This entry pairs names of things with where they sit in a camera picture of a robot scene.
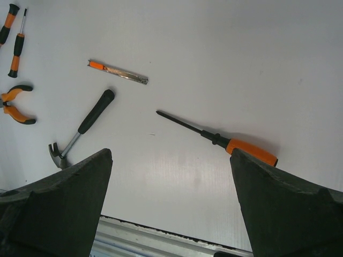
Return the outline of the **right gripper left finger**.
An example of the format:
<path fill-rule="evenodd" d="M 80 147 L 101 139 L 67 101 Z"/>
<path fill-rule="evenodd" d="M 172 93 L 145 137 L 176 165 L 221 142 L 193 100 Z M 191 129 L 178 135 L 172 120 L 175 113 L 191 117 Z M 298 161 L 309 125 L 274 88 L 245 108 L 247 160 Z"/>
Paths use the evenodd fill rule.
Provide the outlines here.
<path fill-rule="evenodd" d="M 1 256 L 89 256 L 112 170 L 104 148 L 1 194 Z"/>

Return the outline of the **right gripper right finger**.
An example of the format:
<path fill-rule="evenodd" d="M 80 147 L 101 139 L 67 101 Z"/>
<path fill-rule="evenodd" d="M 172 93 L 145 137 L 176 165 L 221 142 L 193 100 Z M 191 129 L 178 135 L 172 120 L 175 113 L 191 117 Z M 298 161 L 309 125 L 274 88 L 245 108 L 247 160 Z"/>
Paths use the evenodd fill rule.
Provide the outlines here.
<path fill-rule="evenodd" d="M 254 256 L 342 256 L 342 192 L 240 149 L 230 164 Z"/>

